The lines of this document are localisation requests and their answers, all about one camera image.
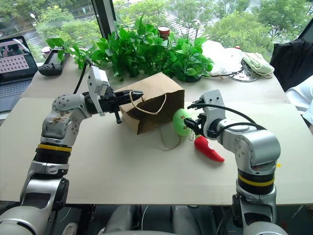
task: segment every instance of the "yellow ring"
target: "yellow ring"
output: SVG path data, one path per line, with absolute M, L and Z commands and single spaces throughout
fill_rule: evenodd
M 46 144 L 39 144 L 38 147 L 44 148 L 44 149 L 50 149 L 50 150 L 64 151 L 64 152 L 71 152 L 72 151 L 72 148 L 46 145 Z
M 271 181 L 267 181 L 267 182 L 263 182 L 263 183 L 259 183 L 259 182 L 253 182 L 250 180 L 247 180 L 245 178 L 243 178 L 241 175 L 238 174 L 238 178 L 241 179 L 241 181 L 245 182 L 248 185 L 252 185 L 252 186 L 258 186 L 258 187 L 264 187 L 264 186 L 269 186 L 271 184 L 274 183 L 274 179 L 272 179 Z

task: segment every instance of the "laptop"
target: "laptop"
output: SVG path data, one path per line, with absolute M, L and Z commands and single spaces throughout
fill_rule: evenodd
M 0 40 L 0 112 L 13 109 L 37 70 L 23 36 Z

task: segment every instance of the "black remote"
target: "black remote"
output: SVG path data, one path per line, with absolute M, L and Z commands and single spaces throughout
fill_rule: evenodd
M 52 50 L 45 63 L 38 67 L 38 71 L 45 76 L 56 76 L 62 73 L 64 64 L 69 57 L 69 53 L 63 55 L 64 59 L 58 59 L 58 51 Z

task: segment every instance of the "white shirt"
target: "white shirt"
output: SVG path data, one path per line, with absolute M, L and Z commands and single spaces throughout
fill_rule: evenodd
M 300 114 L 313 125 L 313 75 L 298 86 L 289 88 L 286 95 Z

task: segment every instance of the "brown paper bag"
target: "brown paper bag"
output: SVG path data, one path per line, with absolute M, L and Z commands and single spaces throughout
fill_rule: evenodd
M 142 98 L 134 101 L 134 104 L 152 113 L 159 110 L 166 94 L 166 102 L 157 115 L 146 114 L 136 109 L 132 103 L 120 106 L 124 121 L 137 135 L 170 122 L 173 114 L 184 108 L 185 90 L 161 72 L 119 90 L 130 89 L 144 92 Z

